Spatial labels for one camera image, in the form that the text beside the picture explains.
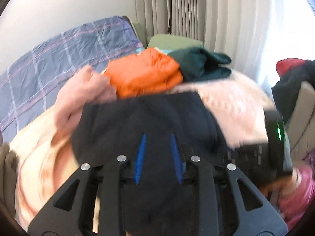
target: peach blanket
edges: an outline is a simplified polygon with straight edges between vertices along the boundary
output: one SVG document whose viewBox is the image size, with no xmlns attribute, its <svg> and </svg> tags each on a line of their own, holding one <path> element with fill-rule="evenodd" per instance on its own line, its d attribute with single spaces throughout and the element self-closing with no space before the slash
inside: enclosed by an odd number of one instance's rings
<svg viewBox="0 0 315 236">
<path fill-rule="evenodd" d="M 266 141 L 263 108 L 273 102 L 249 78 L 233 72 L 229 79 L 182 84 L 171 92 L 198 91 L 205 106 L 214 114 L 228 144 Z M 19 156 L 16 187 L 16 220 L 27 230 L 29 223 L 47 200 L 78 168 L 70 137 L 61 137 L 51 145 L 56 133 L 51 107 L 11 142 Z"/>
</svg>

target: metal bolt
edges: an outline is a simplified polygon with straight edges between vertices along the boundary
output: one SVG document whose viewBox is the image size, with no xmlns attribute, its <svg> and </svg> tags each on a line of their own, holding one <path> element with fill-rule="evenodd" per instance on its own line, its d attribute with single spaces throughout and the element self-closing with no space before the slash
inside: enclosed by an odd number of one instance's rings
<svg viewBox="0 0 315 236">
<path fill-rule="evenodd" d="M 82 170 L 89 170 L 90 169 L 90 165 L 89 165 L 89 163 L 83 163 L 82 165 L 81 165 L 81 169 Z"/>
<path fill-rule="evenodd" d="M 125 155 L 119 155 L 119 156 L 117 157 L 117 160 L 118 160 L 119 162 L 124 162 L 124 161 L 127 160 L 127 157 L 126 157 Z"/>
<path fill-rule="evenodd" d="M 200 157 L 197 155 L 193 155 L 192 157 L 190 157 L 190 160 L 192 162 L 200 162 Z"/>
<path fill-rule="evenodd" d="M 235 164 L 233 164 L 233 163 L 229 163 L 228 165 L 227 165 L 227 169 L 228 170 L 236 170 L 236 165 Z"/>
</svg>

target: white wall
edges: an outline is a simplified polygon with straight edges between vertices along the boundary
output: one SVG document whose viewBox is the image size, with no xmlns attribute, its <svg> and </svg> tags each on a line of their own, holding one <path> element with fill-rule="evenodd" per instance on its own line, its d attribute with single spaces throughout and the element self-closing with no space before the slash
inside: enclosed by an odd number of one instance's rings
<svg viewBox="0 0 315 236">
<path fill-rule="evenodd" d="M 136 20 L 135 0 L 11 0 L 0 16 L 0 73 L 48 38 L 114 15 Z"/>
</svg>

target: dark green cloth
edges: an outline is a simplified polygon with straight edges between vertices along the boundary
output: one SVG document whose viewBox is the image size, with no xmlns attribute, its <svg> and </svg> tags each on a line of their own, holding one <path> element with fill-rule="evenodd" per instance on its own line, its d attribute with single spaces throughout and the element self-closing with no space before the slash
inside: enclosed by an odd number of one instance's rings
<svg viewBox="0 0 315 236">
<path fill-rule="evenodd" d="M 224 79 L 230 76 L 229 68 L 220 67 L 231 63 L 223 53 L 212 53 L 204 48 L 190 47 L 168 54 L 180 64 L 184 82 Z"/>
</svg>

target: white curtain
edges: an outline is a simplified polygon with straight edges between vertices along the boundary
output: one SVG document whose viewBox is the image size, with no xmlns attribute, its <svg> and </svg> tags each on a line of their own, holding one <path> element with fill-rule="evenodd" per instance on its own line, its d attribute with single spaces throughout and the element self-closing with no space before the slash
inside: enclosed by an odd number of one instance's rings
<svg viewBox="0 0 315 236">
<path fill-rule="evenodd" d="M 136 0 L 148 36 L 166 33 L 169 0 Z M 172 0 L 172 34 L 198 39 L 232 59 L 231 67 L 259 85 L 275 72 L 283 0 Z"/>
<path fill-rule="evenodd" d="M 261 85 L 275 66 L 261 63 L 266 40 L 281 23 L 282 0 L 207 0 L 204 45 L 228 54 L 232 68 Z"/>
</svg>

